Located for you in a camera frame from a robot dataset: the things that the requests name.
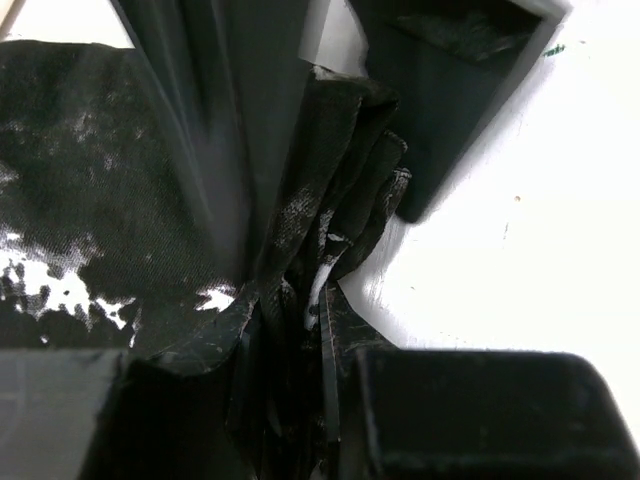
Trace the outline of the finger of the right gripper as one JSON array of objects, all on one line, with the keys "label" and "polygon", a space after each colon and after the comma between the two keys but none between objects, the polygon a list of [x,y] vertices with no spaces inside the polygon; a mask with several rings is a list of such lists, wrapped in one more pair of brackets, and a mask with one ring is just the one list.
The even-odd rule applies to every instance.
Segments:
[{"label": "finger of the right gripper", "polygon": [[391,129],[412,174],[397,213],[418,222],[525,80],[566,1],[353,1],[369,77],[400,97]]},{"label": "finger of the right gripper", "polygon": [[117,1],[214,270],[253,269],[307,82],[307,1]]}]

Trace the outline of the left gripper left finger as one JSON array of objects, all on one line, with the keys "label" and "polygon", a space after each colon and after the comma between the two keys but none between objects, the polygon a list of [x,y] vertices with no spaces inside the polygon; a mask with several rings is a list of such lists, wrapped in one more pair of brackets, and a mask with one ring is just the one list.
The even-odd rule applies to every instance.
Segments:
[{"label": "left gripper left finger", "polygon": [[256,297],[243,291],[176,348],[46,349],[1,311],[5,479],[253,479],[232,372]]}]

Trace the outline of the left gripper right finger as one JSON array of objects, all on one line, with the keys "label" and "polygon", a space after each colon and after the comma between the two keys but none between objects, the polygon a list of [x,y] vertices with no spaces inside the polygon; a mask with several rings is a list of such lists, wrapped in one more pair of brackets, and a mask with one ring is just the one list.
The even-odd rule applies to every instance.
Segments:
[{"label": "left gripper right finger", "polygon": [[610,390],[567,353],[402,350],[319,296],[331,479],[635,479]]}]

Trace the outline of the black white tie-dye trousers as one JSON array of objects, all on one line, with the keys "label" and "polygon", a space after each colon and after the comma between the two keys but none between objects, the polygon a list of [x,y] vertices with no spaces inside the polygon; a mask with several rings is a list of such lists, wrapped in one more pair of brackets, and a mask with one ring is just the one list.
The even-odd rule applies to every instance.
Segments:
[{"label": "black white tie-dye trousers", "polygon": [[331,479],[319,296],[379,241],[409,180],[398,94],[314,67],[282,200],[252,270],[228,280],[197,227],[129,49],[1,47],[1,311],[46,349],[176,348],[243,291],[232,372],[253,479]]}]

